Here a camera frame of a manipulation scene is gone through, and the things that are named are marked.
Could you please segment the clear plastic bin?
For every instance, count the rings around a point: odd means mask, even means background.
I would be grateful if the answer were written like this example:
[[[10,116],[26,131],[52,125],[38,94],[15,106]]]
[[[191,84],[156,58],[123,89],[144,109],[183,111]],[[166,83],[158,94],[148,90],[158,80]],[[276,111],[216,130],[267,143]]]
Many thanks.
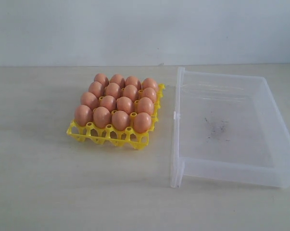
[[[290,134],[263,77],[178,69],[171,187],[183,176],[290,186]]]

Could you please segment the yellow plastic egg tray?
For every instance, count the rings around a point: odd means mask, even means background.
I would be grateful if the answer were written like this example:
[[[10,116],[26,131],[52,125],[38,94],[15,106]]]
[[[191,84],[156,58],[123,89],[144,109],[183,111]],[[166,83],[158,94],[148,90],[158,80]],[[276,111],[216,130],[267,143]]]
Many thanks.
[[[149,144],[149,133],[154,131],[155,123],[159,121],[158,111],[161,108],[160,99],[163,97],[165,85],[158,84],[157,101],[154,104],[154,112],[151,115],[151,127],[145,133],[136,133],[133,129],[133,121],[137,113],[130,114],[130,126],[123,131],[119,131],[109,124],[105,128],[98,128],[93,122],[88,122],[85,126],[79,126],[74,120],[71,121],[66,134],[73,137],[79,142],[89,139],[96,144],[104,144],[109,141],[116,147],[122,147],[129,144],[136,150],[143,149]]]

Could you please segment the brown egg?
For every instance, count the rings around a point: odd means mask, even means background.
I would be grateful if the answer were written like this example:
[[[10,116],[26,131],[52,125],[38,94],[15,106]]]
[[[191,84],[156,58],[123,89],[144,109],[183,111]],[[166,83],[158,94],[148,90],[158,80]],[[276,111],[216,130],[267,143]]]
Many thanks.
[[[125,78],[121,74],[115,74],[110,79],[110,83],[116,83],[122,89],[125,87]]]
[[[128,115],[134,112],[134,103],[126,96],[122,96],[116,100],[116,107],[118,111],[124,111]]]
[[[97,107],[93,112],[93,122],[98,128],[105,128],[111,124],[112,115],[109,110],[103,106]]]
[[[116,99],[112,95],[103,96],[100,101],[100,106],[105,107],[111,113],[116,109]]]
[[[85,126],[93,120],[92,110],[86,105],[79,105],[74,112],[74,117],[79,126]]]
[[[127,85],[124,87],[122,96],[128,97],[132,102],[138,99],[138,89],[134,85]]]
[[[84,92],[80,98],[80,103],[82,105],[88,106],[91,111],[97,107],[99,107],[98,98],[91,92]]]
[[[105,87],[105,95],[113,96],[115,99],[121,97],[121,88],[117,83],[110,83],[107,87]]]
[[[137,103],[137,113],[147,113],[152,115],[154,112],[154,104],[148,97],[141,98]]]
[[[151,87],[147,87],[143,89],[143,92],[141,93],[141,98],[144,98],[144,97],[151,99],[152,103],[155,103],[157,100],[156,91]]]
[[[97,81],[103,85],[103,87],[106,87],[109,85],[109,80],[107,76],[103,73],[98,73],[94,77],[94,81]]]
[[[112,115],[112,125],[119,131],[125,130],[130,125],[130,117],[125,111],[116,111]]]
[[[135,76],[129,76],[129,77],[126,78],[125,86],[128,86],[128,85],[135,86],[137,88],[137,90],[142,89],[142,85],[141,85],[140,80],[137,77],[135,77]]]
[[[159,91],[159,86],[157,82],[153,78],[146,78],[142,83],[142,88],[153,88],[155,92]]]
[[[151,116],[145,112],[139,113],[135,116],[133,122],[133,129],[137,133],[144,133],[151,128]]]
[[[100,82],[94,81],[90,84],[88,91],[100,98],[104,95],[104,86]]]

